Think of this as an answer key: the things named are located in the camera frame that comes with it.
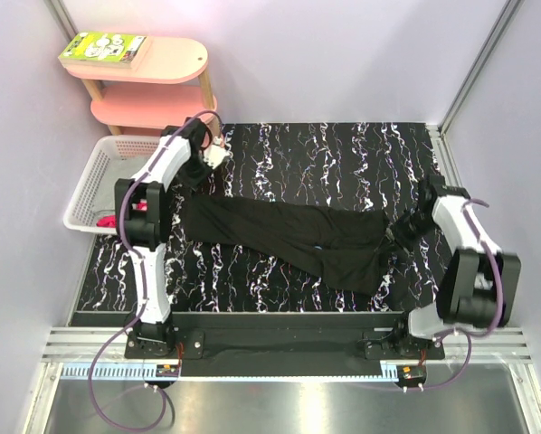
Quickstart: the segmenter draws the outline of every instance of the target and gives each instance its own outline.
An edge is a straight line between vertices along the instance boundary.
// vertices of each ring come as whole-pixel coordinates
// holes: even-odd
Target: green book
[[[99,65],[135,68],[149,46],[146,36],[81,32],[60,54],[62,65]]]

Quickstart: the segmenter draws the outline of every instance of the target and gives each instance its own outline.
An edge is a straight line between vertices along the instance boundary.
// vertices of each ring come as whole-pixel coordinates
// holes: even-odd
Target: black garment
[[[242,245],[285,260],[334,289],[372,296],[387,271],[383,211],[195,196],[182,212],[192,241]]]

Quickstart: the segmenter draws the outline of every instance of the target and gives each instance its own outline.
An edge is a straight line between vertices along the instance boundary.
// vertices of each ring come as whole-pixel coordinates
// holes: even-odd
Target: pink wooden shelf
[[[197,86],[116,83],[102,93],[102,100],[91,102],[91,112],[108,125],[163,129],[180,126],[187,117],[204,110],[203,93]],[[213,115],[201,119],[208,123]]]
[[[83,80],[177,84],[198,77],[207,64],[208,51],[198,41],[153,36],[148,52],[134,70],[83,65],[65,68]]]

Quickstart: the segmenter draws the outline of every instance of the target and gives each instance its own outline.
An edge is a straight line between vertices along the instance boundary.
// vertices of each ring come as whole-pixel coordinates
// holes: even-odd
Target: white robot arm
[[[490,325],[497,314],[497,291],[494,269],[484,246],[498,265],[503,307],[497,326],[504,326],[516,295],[519,258],[502,252],[484,231],[469,207],[474,201],[465,189],[445,185],[444,178],[438,175],[428,175],[419,182],[418,189],[417,206],[391,225],[387,237],[396,247],[409,251],[425,233],[439,227],[450,245],[452,258],[435,301],[410,312],[403,332],[430,340],[457,325]]]
[[[118,225],[124,225],[128,243],[138,253],[130,256],[136,277],[138,313],[143,305],[145,309],[134,333],[139,340],[163,344],[166,348],[173,344],[164,273],[166,242],[172,228],[167,199],[169,187],[178,177],[184,184],[196,188],[229,157],[219,137],[211,137],[210,146],[202,149],[210,131],[199,118],[173,137],[175,131],[174,127],[166,128],[146,165],[131,178],[119,179],[115,186],[116,215],[119,216],[128,189],[142,179],[129,197],[125,215],[117,220]]]

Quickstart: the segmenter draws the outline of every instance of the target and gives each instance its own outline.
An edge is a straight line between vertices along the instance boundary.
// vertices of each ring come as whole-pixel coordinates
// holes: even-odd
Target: metal floor
[[[429,383],[451,375],[444,365],[431,365],[429,372]],[[142,427],[156,419],[162,405],[150,391],[119,397],[136,384],[96,382],[95,390],[108,416]],[[403,394],[393,385],[375,387],[385,386],[389,392],[357,383],[179,382],[166,389],[171,402],[164,420],[152,432],[528,433],[510,372],[504,366],[472,365],[457,383],[435,392]],[[95,415],[85,381],[61,380],[45,432],[121,431]]]

